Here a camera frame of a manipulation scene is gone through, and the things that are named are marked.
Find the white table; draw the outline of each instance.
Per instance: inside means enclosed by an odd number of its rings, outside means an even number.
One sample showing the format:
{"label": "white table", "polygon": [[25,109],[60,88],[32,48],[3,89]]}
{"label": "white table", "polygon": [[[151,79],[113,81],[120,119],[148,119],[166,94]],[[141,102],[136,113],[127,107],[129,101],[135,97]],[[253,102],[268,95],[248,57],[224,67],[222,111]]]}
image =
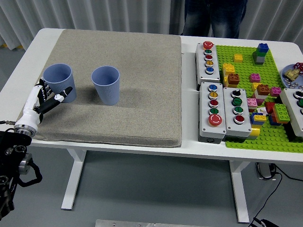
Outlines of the white table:
{"label": "white table", "polygon": [[[0,120],[15,121],[17,119],[62,31],[63,29],[45,28],[37,34],[0,93]],[[64,141],[50,142],[33,139],[32,146],[65,148],[74,158],[62,209],[72,209],[87,150],[229,160],[238,221],[243,223],[248,223],[249,217],[241,171],[250,162],[303,164],[303,154],[230,149],[226,148],[224,142],[216,145],[197,141],[198,92],[196,91],[194,60],[197,43],[209,40],[216,45],[257,47],[259,43],[265,42],[190,36],[181,36],[181,40],[184,54],[182,55],[182,145],[180,148],[150,148]],[[266,41],[266,43],[272,52],[279,71],[291,63],[303,62],[303,55],[296,44],[272,41]],[[0,131],[7,128],[9,128],[8,125],[0,125]]]}

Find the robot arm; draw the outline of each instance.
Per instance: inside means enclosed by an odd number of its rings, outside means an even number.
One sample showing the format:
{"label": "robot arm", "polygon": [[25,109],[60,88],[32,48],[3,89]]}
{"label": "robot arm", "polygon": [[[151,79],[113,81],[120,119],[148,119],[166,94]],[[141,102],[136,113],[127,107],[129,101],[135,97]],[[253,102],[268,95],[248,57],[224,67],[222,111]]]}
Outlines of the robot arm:
{"label": "robot arm", "polygon": [[[42,181],[39,167],[33,162],[32,155],[27,153],[27,146],[31,144],[43,114],[60,104],[71,90],[72,87],[68,87],[46,100],[45,84],[40,80],[29,94],[22,117],[17,122],[0,121],[14,125],[13,129],[0,131],[0,220],[14,210],[13,198],[18,184],[28,187]],[[30,167],[34,169],[36,179],[25,183],[20,175],[27,174]]]}

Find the blue plastic cup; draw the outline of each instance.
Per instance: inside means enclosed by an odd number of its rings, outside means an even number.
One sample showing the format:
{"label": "blue plastic cup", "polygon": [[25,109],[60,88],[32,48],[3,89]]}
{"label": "blue plastic cup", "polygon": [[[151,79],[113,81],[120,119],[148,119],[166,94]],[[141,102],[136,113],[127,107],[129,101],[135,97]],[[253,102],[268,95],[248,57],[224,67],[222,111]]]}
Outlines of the blue plastic cup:
{"label": "blue plastic cup", "polygon": [[55,94],[62,92],[67,87],[72,87],[72,91],[63,100],[63,103],[70,103],[77,97],[74,77],[69,65],[58,63],[49,66],[43,73],[43,79]]}
{"label": "blue plastic cup", "polygon": [[101,66],[91,74],[99,97],[105,105],[115,105],[120,98],[120,72],[113,66]]}

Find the gray floor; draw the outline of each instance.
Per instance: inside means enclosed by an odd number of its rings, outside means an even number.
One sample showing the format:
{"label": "gray floor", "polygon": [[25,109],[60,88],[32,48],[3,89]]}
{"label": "gray floor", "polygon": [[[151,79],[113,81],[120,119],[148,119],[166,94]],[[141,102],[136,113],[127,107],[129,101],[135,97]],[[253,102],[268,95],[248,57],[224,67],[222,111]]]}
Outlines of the gray floor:
{"label": "gray floor", "polygon": [[[23,54],[24,51],[0,49],[1,89]],[[15,210],[0,222],[1,227],[94,227],[96,219],[248,226],[237,221],[227,161],[89,151],[74,208],[65,211],[60,207],[72,157],[64,149],[29,147],[28,152],[40,166],[43,181],[17,188]],[[279,167],[290,176],[303,179],[303,166]],[[30,180],[33,174],[31,170],[22,179]],[[278,181],[259,180],[254,163],[242,176],[249,216],[253,218]],[[301,227],[302,192],[303,182],[283,176],[258,218],[280,227]]]}

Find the gray control box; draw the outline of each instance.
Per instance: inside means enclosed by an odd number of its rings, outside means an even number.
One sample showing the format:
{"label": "gray control box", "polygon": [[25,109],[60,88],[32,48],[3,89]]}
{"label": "gray control box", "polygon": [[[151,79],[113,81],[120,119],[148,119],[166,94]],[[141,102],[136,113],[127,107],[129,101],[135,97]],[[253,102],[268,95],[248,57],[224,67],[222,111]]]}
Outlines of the gray control box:
{"label": "gray control box", "polygon": [[251,133],[250,114],[248,110],[246,92],[244,89],[239,89],[241,93],[239,99],[242,100],[240,107],[243,109],[243,113],[241,115],[244,117],[244,121],[242,124],[237,124],[234,120],[237,114],[233,112],[235,106],[232,104],[234,100],[234,97],[232,97],[232,92],[238,89],[239,88],[231,87],[225,87],[223,89],[227,130],[224,141],[233,140],[243,142]]}
{"label": "gray control box", "polygon": [[303,137],[303,114],[301,113],[301,107],[298,106],[298,99],[294,97],[296,91],[301,92],[301,89],[287,89],[285,88],[281,94],[280,98],[282,103],[286,106],[288,115],[290,118],[291,126],[294,133],[298,137]]}
{"label": "gray control box", "polygon": [[204,49],[203,44],[198,43],[196,48],[196,82],[197,82],[197,90],[199,90],[202,81],[203,82],[213,82],[213,83],[220,83],[220,71],[219,71],[219,63],[217,58],[217,51],[215,45],[210,49],[212,51],[211,56],[213,57],[212,62],[214,72],[213,74],[207,74],[205,72],[206,66],[206,60],[204,55]]}
{"label": "gray control box", "polygon": [[[217,87],[216,91],[209,90],[209,87]],[[211,92],[215,92],[217,94],[216,99],[209,98]],[[221,143],[222,139],[226,134],[226,126],[225,126],[225,111],[224,111],[224,97],[223,97],[223,86],[218,83],[211,82],[202,82],[200,87],[200,98],[199,98],[199,138],[200,142],[208,142],[208,143]],[[222,118],[222,123],[218,126],[213,126],[209,122],[209,116],[212,114],[210,110],[209,103],[211,100],[217,101],[217,107],[213,107],[217,109],[218,115]]]}

